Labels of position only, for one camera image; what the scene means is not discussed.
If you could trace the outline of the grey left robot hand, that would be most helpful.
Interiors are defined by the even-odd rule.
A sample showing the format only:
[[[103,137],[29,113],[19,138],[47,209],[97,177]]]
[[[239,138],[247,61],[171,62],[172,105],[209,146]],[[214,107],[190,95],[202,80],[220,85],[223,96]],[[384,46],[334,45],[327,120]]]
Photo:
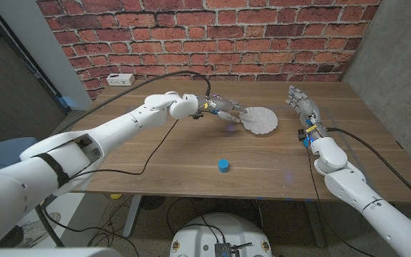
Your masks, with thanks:
[[[198,96],[198,111],[193,115],[195,119],[199,119],[205,112],[215,114],[218,118],[239,123],[240,119],[229,114],[228,111],[239,111],[247,113],[247,110],[237,101],[226,99],[222,96]]]

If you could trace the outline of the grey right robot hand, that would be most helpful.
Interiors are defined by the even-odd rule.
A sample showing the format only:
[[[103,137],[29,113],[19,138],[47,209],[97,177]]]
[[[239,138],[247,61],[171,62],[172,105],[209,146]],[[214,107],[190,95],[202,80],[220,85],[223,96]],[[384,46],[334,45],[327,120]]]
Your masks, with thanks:
[[[309,139],[314,141],[319,138],[328,137],[327,130],[322,123],[318,105],[303,91],[294,86],[289,86],[286,103],[298,113],[300,122],[304,126]]]

